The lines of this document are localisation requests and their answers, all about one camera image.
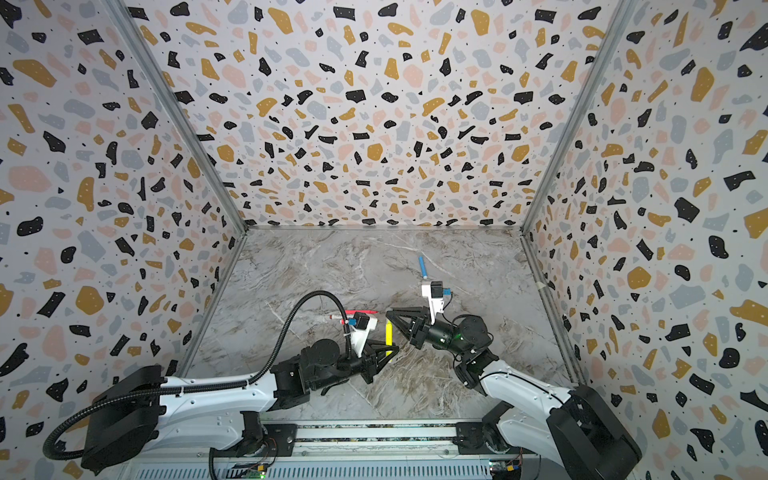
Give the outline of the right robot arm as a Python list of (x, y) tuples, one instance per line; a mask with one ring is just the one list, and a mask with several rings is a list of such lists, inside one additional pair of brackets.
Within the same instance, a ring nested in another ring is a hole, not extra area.
[(527, 449), (572, 479), (626, 479), (641, 460), (640, 447), (594, 389), (557, 386), (513, 368), (492, 352), (481, 317), (434, 320), (426, 307), (392, 309), (386, 317), (413, 347), (452, 354), (459, 382), (497, 400), (481, 428), (490, 448)]

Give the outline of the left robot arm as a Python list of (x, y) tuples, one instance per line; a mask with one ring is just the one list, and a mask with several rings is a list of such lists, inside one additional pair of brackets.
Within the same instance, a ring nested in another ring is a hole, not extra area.
[(266, 441), (261, 413), (297, 407), (312, 392), (326, 394), (355, 376), (372, 382), (398, 351), (368, 340), (361, 353), (346, 357), (335, 341), (321, 339), (254, 383), (245, 375), (185, 379), (142, 367), (94, 400), (81, 465), (98, 474), (157, 449), (254, 453)]

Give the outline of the blue highlighter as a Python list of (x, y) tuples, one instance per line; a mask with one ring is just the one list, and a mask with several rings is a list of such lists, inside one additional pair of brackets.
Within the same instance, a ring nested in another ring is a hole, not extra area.
[(428, 273), (427, 273), (427, 269), (426, 269), (425, 258), (424, 258), (423, 255), (420, 255), (418, 257), (418, 262), (419, 262), (419, 269), (420, 269), (421, 278), (422, 279), (428, 279)]

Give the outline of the yellow highlighter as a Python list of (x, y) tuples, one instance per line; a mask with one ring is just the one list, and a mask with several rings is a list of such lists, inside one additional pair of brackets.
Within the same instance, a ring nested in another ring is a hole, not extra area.
[(385, 344), (387, 347), (392, 347), (394, 345), (393, 325), (390, 320), (387, 320), (385, 325)]

